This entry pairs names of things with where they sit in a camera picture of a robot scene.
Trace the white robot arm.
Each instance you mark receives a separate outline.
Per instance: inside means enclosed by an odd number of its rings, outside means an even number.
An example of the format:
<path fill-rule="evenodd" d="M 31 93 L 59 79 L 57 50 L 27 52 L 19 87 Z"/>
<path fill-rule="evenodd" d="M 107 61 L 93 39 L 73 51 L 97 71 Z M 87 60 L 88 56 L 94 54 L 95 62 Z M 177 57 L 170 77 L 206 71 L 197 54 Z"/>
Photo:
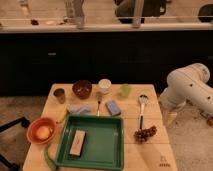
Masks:
<path fill-rule="evenodd" d="M 167 124 L 170 114 L 180 111 L 189 100 L 207 118 L 213 118 L 213 87 L 207 85 L 210 71 L 202 63 L 194 63 L 171 71 L 167 76 L 167 87 L 158 101 L 163 123 Z"/>

